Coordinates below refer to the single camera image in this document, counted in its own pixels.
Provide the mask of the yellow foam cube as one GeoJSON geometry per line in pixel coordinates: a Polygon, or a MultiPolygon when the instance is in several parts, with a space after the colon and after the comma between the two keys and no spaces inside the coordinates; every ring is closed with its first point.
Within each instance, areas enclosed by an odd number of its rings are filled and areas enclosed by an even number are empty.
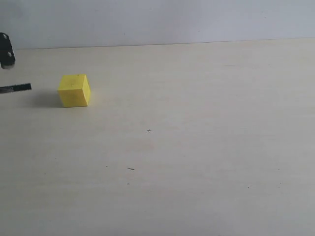
{"type": "Polygon", "coordinates": [[[65,108],[88,106],[91,88],[87,75],[63,75],[58,87],[58,94],[65,108]]]}

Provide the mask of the black and white marker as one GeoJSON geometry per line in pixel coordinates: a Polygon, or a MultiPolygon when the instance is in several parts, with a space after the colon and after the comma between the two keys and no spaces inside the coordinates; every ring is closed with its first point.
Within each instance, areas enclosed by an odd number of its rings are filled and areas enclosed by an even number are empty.
{"type": "Polygon", "coordinates": [[[0,87],[0,94],[31,90],[30,83],[0,87]]]}

